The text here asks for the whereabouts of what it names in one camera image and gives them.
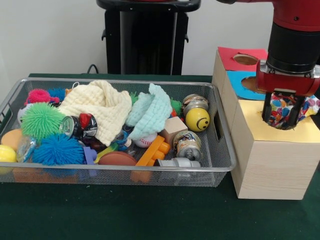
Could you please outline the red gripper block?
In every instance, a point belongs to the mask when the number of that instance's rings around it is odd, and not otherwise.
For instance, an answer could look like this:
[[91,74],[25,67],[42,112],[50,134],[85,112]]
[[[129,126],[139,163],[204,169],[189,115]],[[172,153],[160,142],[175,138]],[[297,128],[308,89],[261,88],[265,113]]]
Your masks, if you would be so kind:
[[265,60],[256,66],[256,88],[266,92],[262,119],[268,122],[271,117],[271,97],[273,92],[290,93],[298,96],[290,111],[288,124],[296,125],[304,105],[305,96],[313,95],[320,86],[320,66],[316,65],[310,73],[287,74],[270,68]]

